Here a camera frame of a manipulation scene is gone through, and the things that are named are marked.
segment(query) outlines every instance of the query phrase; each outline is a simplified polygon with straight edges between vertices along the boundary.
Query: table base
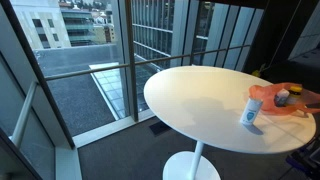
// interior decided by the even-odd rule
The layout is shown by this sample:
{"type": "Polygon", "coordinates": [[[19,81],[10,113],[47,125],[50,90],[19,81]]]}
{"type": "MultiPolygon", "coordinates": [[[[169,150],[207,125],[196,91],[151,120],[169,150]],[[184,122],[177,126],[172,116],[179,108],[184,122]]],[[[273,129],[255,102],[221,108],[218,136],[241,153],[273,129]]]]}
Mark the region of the table base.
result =
{"type": "MultiPolygon", "coordinates": [[[[190,168],[194,154],[194,152],[183,151],[171,156],[164,166],[163,180],[191,179],[190,168]]],[[[195,179],[220,180],[220,176],[214,166],[201,156],[195,179]]]]}

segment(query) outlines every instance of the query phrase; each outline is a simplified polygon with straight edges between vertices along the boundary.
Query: table top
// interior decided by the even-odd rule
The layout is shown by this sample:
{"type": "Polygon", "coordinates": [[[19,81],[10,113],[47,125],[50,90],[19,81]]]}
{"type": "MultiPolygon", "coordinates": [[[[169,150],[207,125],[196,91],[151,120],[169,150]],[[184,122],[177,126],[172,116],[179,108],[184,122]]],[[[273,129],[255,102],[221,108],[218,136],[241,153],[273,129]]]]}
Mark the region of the table top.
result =
{"type": "Polygon", "coordinates": [[[315,134],[311,114],[275,116],[260,111],[253,126],[240,123],[249,87],[270,84],[237,71],[183,66],[152,76],[144,96],[164,123],[207,145],[252,154],[299,148],[315,134]]]}

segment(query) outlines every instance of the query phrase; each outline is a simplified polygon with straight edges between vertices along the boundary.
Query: orange cloth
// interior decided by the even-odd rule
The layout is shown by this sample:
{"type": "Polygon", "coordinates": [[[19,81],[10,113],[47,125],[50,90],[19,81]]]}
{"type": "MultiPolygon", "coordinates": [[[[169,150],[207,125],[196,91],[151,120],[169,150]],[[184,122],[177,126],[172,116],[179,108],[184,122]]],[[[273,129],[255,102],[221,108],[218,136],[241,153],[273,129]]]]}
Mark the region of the orange cloth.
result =
{"type": "Polygon", "coordinates": [[[286,115],[293,113],[296,110],[301,110],[306,113],[318,113],[320,109],[307,108],[307,104],[320,103],[320,94],[303,89],[301,97],[295,105],[287,107],[276,107],[274,104],[274,96],[281,90],[289,90],[291,86],[301,86],[301,84],[294,83],[280,83],[269,86],[254,85],[249,88],[250,97],[261,99],[263,101],[261,110],[275,115],[286,115]]]}

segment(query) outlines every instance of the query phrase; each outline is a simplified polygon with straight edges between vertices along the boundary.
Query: white round table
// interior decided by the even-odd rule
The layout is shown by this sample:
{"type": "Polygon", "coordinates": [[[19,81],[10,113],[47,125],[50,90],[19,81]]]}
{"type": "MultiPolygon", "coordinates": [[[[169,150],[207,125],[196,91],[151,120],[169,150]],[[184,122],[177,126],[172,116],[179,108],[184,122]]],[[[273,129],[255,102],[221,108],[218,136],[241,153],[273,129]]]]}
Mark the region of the white round table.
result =
{"type": "Polygon", "coordinates": [[[201,156],[203,144],[251,154],[290,151],[315,134],[311,114],[274,116],[259,112],[253,126],[240,123],[252,85],[271,83],[232,70],[184,66],[161,71],[144,88],[150,109],[174,130],[197,140],[195,152],[179,152],[166,163],[163,179],[220,179],[201,156]]]}

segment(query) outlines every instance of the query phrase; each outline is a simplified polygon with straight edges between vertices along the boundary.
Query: orange bag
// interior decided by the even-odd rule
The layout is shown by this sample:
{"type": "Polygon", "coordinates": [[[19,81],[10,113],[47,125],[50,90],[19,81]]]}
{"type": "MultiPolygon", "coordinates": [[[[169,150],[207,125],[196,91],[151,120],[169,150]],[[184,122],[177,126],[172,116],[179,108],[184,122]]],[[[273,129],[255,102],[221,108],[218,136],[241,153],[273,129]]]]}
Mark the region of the orange bag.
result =
{"type": "Polygon", "coordinates": [[[301,86],[301,84],[294,83],[280,83],[273,84],[269,86],[258,86],[254,85],[249,88],[250,97],[261,99],[263,101],[261,110],[270,114],[275,115],[287,115],[295,112],[296,110],[301,110],[306,113],[318,113],[320,109],[317,108],[307,108],[307,104],[320,103],[320,94],[314,93],[312,91],[303,89],[301,92],[301,97],[296,102],[295,105],[287,107],[277,107],[274,104],[274,96],[281,89],[290,89],[291,86],[301,86]]]}

